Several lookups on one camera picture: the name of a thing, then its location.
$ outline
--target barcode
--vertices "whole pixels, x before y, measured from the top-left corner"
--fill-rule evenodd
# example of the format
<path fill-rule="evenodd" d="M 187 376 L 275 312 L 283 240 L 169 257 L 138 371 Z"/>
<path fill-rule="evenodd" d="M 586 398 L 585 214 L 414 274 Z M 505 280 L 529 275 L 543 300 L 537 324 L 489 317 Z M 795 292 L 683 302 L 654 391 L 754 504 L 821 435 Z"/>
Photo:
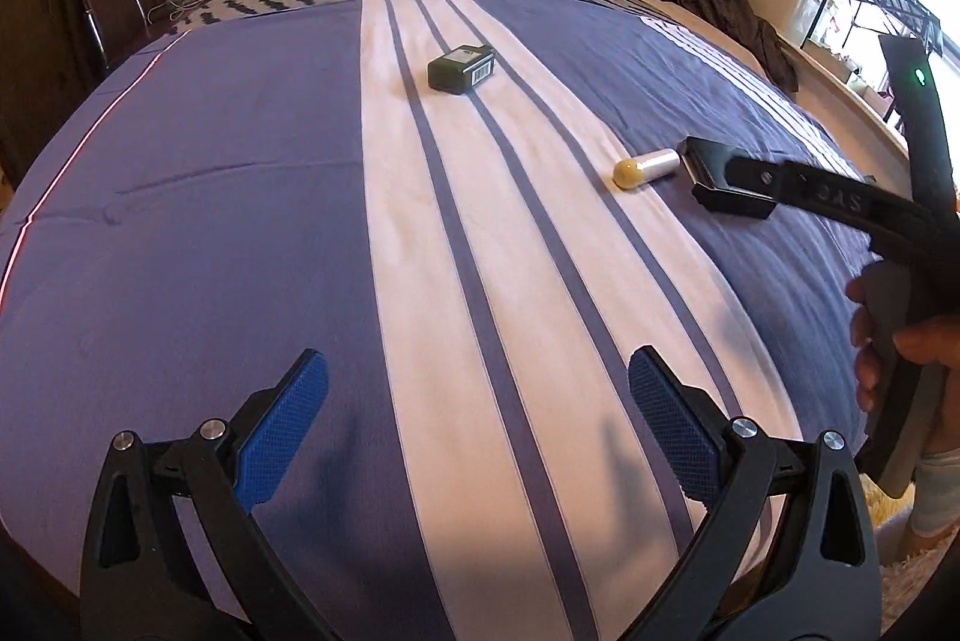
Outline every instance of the barcode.
<path fill-rule="evenodd" d="M 483 80 L 483 78 L 485 78 L 488 74 L 490 74 L 492 70 L 493 70 L 493 59 L 490 59 L 486 64 L 483 65 L 483 67 L 479 67 L 477 69 L 477 72 L 474 72 L 473 80 L 470 83 L 470 85 L 476 86 L 477 83 L 479 83 L 481 80 Z"/>

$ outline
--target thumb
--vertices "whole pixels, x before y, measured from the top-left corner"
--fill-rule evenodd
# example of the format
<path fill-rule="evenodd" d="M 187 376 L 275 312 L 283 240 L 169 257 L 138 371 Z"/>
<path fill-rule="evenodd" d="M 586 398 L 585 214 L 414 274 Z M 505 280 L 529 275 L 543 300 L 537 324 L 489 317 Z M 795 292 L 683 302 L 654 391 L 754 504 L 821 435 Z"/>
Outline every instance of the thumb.
<path fill-rule="evenodd" d="M 960 369 L 960 315 L 935 316 L 911 324 L 894 335 L 894 345 L 911 363 L 938 361 L 944 367 Z"/>

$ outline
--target white bottle with yellow cap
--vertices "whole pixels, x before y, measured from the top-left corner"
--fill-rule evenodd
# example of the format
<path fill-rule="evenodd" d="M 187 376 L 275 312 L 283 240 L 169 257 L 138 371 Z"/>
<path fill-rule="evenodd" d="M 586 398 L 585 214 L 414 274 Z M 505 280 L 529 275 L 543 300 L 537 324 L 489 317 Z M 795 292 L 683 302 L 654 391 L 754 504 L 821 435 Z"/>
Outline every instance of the white bottle with yellow cap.
<path fill-rule="evenodd" d="M 669 175 L 679 167 L 680 155 L 673 148 L 664 148 L 662 151 L 618 161 L 613 168 L 613 182 L 622 190 L 630 190 Z"/>

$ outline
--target yellow cap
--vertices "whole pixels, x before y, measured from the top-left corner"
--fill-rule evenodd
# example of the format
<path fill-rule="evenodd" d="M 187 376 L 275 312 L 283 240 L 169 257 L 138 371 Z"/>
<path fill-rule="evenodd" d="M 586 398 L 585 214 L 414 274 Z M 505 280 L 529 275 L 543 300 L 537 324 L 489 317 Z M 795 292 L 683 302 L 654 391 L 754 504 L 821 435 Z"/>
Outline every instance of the yellow cap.
<path fill-rule="evenodd" d="M 613 182 L 623 190 L 637 188 L 643 182 L 643 169 L 635 158 L 624 158 L 613 168 Z"/>

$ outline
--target finger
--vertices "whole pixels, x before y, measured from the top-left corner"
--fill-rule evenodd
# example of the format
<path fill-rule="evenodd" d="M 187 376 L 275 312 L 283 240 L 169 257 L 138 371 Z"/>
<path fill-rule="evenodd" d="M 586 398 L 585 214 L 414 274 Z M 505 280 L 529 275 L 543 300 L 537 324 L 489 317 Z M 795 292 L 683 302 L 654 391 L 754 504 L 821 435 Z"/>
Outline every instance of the finger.
<path fill-rule="evenodd" d="M 874 334 L 874 322 L 866 307 L 858 307 L 850 320 L 850 342 L 856 348 L 863 348 Z"/>
<path fill-rule="evenodd" d="M 943 366 L 960 369 L 960 315 L 936 316 L 913 324 L 894 335 L 894 344 L 911 363 L 938 361 Z"/>
<path fill-rule="evenodd" d="M 872 391 L 880 383 L 880 356 L 872 348 L 860 349 L 853 361 L 853 375 L 860 382 L 860 388 Z"/>
<path fill-rule="evenodd" d="M 864 390 L 863 387 L 856 387 L 856 404 L 864 414 L 870 414 L 875 404 L 874 393 Z"/>
<path fill-rule="evenodd" d="M 844 293 L 848 300 L 859 302 L 860 305 L 863 305 L 864 302 L 867 301 L 867 292 L 863 287 L 863 278 L 854 278 L 853 281 L 850 281 Z"/>

